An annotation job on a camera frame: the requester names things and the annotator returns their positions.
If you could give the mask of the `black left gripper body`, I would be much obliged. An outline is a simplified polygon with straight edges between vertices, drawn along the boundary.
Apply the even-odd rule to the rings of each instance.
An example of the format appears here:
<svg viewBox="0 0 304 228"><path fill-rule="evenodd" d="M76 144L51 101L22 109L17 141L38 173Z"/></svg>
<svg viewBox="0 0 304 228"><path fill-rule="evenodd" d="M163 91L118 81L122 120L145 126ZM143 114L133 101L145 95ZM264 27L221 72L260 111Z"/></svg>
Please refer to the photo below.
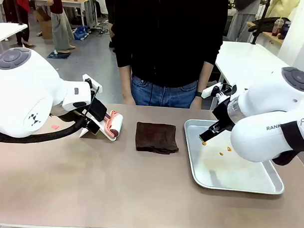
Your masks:
<svg viewBox="0 0 304 228"><path fill-rule="evenodd" d="M103 121L107 114L106 106L103 105L103 103L98 99L93 99L93 101L89 106L88 111L99 122Z"/></svg>

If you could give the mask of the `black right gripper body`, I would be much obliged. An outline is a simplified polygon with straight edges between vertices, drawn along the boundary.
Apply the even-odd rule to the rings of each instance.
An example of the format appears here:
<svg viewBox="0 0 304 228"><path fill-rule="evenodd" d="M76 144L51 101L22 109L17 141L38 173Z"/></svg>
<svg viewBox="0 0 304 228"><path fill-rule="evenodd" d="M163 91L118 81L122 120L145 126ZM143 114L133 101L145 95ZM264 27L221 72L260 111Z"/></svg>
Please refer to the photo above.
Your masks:
<svg viewBox="0 0 304 228"><path fill-rule="evenodd" d="M213 110L213 115L218 121L222 123L223 130L231 131L235 126L234 122L231 120L228 114L228 104L229 100L224 100Z"/></svg>

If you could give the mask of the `person left hand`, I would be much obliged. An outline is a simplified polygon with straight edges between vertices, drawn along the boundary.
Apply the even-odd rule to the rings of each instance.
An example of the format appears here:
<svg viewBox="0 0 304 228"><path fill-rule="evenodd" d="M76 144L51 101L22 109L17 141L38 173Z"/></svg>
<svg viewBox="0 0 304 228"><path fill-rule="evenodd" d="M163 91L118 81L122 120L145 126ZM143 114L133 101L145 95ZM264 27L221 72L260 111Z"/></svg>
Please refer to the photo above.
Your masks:
<svg viewBox="0 0 304 228"><path fill-rule="evenodd" d="M202 109L202 101L203 101L203 99L201 97L196 96L190 104L190 109L191 110L201 110Z"/></svg>

